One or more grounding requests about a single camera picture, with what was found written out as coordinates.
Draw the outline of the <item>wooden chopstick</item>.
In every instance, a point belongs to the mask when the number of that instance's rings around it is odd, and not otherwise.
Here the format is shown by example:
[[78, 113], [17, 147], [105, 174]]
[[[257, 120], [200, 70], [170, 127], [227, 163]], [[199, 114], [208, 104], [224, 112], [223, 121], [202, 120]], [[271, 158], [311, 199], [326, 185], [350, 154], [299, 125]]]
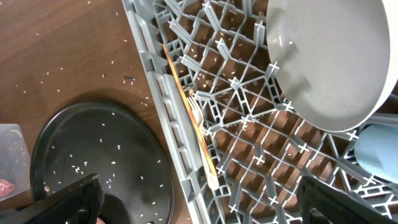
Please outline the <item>wooden chopstick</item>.
[[203, 138], [203, 135], [201, 134], [201, 131], [200, 131], [200, 129], [199, 129], [199, 126], [197, 125], [197, 121], [196, 121], [196, 119], [194, 118], [192, 107], [190, 106], [190, 105], [193, 105], [193, 103], [189, 102], [188, 98], [186, 97], [186, 95], [185, 95], [185, 93], [184, 93], [184, 90], [183, 90], [182, 85], [181, 85], [181, 83], [180, 83], [180, 80], [179, 80], [177, 71], [176, 71], [175, 66], [174, 66], [174, 64], [173, 64], [172, 58], [171, 58], [171, 56], [170, 56], [170, 54], [169, 54], [167, 45], [166, 45], [166, 44], [163, 44], [163, 45], [162, 45], [162, 48], [163, 48], [163, 50], [164, 50], [164, 52], [165, 52], [166, 59], [167, 59], [167, 61], [168, 61], [168, 63], [169, 63], [170, 69], [171, 69], [171, 71], [172, 71], [172, 76], [173, 76], [174, 81], [175, 81], [175, 83], [176, 83], [178, 92], [180, 93], [181, 99], [182, 99], [182, 101], [183, 101], [183, 103], [184, 103], [184, 106], [185, 106], [185, 108], [186, 108], [186, 111], [187, 111], [187, 113], [188, 113], [188, 116], [189, 116], [189, 118], [190, 118], [190, 120], [191, 120], [191, 122], [192, 122], [192, 126], [193, 126], [193, 128], [194, 128], [194, 130], [195, 130], [195, 134], [196, 134], [196, 137], [197, 137], [197, 139], [198, 139], [199, 145], [200, 145], [200, 147], [201, 147], [201, 151], [203, 152], [203, 157], [204, 157], [205, 163], [207, 164], [207, 166], [208, 166], [208, 168], [209, 168], [209, 170], [210, 170], [210, 174], [211, 174], [212, 176], [217, 177], [216, 169], [215, 169], [215, 167], [214, 167], [214, 164], [213, 164], [213, 162], [212, 162], [212, 159], [211, 159], [211, 157], [210, 157], [210, 154], [209, 154], [209, 152], [207, 151], [208, 148], [207, 148], [206, 142], [205, 142], [205, 140], [204, 140], [204, 138]]

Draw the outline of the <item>grey round plate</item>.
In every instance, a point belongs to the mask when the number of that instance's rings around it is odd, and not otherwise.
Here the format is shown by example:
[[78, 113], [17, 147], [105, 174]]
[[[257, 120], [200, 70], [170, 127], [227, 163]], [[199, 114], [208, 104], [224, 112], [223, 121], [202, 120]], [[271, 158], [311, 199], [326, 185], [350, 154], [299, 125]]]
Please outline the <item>grey round plate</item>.
[[283, 94], [324, 131], [364, 123], [397, 83], [397, 0], [271, 0], [266, 36]]

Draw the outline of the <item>light blue cup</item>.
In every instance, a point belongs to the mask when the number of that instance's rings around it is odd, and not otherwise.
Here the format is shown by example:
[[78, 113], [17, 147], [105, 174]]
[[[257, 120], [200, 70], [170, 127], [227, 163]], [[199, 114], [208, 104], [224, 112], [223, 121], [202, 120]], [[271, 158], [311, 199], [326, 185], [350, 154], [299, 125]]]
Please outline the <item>light blue cup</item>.
[[372, 124], [354, 145], [358, 164], [367, 172], [397, 183], [397, 127]]

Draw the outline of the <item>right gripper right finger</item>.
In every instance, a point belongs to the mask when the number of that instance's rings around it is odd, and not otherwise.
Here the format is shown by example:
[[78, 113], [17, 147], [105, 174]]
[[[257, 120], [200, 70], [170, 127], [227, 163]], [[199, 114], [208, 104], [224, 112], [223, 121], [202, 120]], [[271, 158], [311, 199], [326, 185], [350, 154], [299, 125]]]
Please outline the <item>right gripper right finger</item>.
[[304, 224], [395, 224], [310, 176], [302, 177], [297, 201]]

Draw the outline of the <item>red snack wrapper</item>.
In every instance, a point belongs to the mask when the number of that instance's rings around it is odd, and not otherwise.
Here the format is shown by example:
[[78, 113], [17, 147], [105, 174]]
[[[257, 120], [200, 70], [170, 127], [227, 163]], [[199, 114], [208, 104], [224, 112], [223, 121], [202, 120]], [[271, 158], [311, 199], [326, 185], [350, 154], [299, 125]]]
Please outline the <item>red snack wrapper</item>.
[[14, 192], [14, 184], [1, 179], [0, 180], [0, 197], [6, 197]]

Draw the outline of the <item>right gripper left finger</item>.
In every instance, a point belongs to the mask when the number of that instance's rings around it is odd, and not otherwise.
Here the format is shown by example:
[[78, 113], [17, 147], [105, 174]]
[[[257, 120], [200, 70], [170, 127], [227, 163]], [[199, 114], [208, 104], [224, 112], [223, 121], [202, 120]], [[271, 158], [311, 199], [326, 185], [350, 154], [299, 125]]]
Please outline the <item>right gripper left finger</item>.
[[98, 174], [92, 173], [51, 196], [1, 219], [1, 223], [96, 224], [104, 203]]

